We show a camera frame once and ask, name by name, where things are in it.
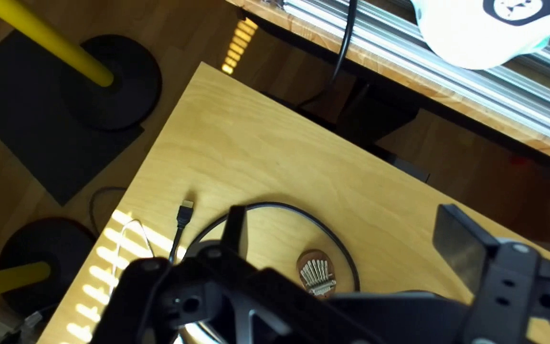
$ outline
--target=aluminum rail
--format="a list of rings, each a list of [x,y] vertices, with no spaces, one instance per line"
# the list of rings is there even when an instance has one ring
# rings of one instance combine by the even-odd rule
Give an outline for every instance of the aluminum rail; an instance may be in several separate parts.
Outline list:
[[[346,0],[280,0],[280,6],[310,25],[343,36]],[[453,67],[427,46],[415,23],[379,6],[362,0],[352,44],[550,137],[550,88],[507,67],[490,71]]]

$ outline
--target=wooden table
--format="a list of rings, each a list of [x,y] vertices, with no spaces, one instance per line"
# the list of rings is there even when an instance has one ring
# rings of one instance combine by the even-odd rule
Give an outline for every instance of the wooden table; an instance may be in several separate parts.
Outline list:
[[[117,283],[121,269],[111,275],[113,262],[125,267],[136,256],[150,256],[132,218],[142,220],[153,248],[165,256],[178,206],[190,195],[197,206],[182,244],[232,204],[285,200],[320,216],[341,235],[360,265],[365,292],[427,288],[470,298],[432,246],[438,204],[453,199],[201,65],[43,342],[87,342]],[[526,241],[463,208],[491,233]],[[249,229],[255,265],[272,265],[299,281],[301,252],[322,248],[335,260],[339,290],[352,290],[343,256],[304,218],[255,210]],[[550,329],[534,329],[541,329],[541,342],[550,340]]]
[[[325,50],[331,50],[335,53],[339,53],[341,48],[341,38],[316,28],[314,25],[297,19],[289,13],[285,13],[283,9],[276,7],[276,0],[228,0],[230,4],[243,7],[249,13],[255,13],[278,27],[283,27],[289,32],[295,32],[318,46],[323,46]],[[388,61],[388,57],[385,55],[377,55],[373,51],[367,51],[364,48],[352,46],[348,51],[348,59],[367,67],[369,71],[375,71],[386,78],[392,78],[434,101],[440,101],[497,132],[503,132],[545,155],[550,157],[550,137],[547,137],[545,134],[535,132],[534,128],[528,126],[520,126],[518,122],[488,109],[482,103],[476,103],[472,99],[469,99],[463,93],[457,93],[453,90],[449,90],[448,86],[442,86],[438,82],[432,82],[428,78],[423,78],[421,74],[417,74],[415,71],[409,71],[407,67],[396,65],[392,61]]]

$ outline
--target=black round base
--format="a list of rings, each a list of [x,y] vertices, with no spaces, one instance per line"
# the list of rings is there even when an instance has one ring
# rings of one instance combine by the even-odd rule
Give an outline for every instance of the black round base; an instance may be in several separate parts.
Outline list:
[[[152,114],[163,88],[155,57],[127,36],[96,36],[83,46],[113,71],[115,84],[100,88],[66,67],[62,92],[69,111],[87,126],[110,132],[134,126]]]
[[[0,269],[47,262],[52,273],[43,283],[6,292],[8,306],[22,315],[54,309],[77,277],[92,244],[94,235],[66,218],[33,222],[16,231],[0,254]]]

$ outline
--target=yellow post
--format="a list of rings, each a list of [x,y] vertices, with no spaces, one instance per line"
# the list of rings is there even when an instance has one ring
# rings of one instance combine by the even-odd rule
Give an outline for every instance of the yellow post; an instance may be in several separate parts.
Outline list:
[[[35,262],[20,267],[0,269],[0,294],[22,288],[48,279],[50,265],[47,262]]]
[[[108,88],[115,82],[115,74],[106,65],[94,59],[79,44],[68,40],[62,32],[33,13],[24,2],[0,0],[0,19],[64,59],[69,67],[98,86]]]

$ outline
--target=black mat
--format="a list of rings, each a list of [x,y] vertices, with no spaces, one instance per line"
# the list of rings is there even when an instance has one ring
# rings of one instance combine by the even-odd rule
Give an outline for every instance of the black mat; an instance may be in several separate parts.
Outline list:
[[[113,134],[83,126],[62,99],[62,69],[68,67],[20,32],[0,42],[0,139],[66,204],[142,128]]]

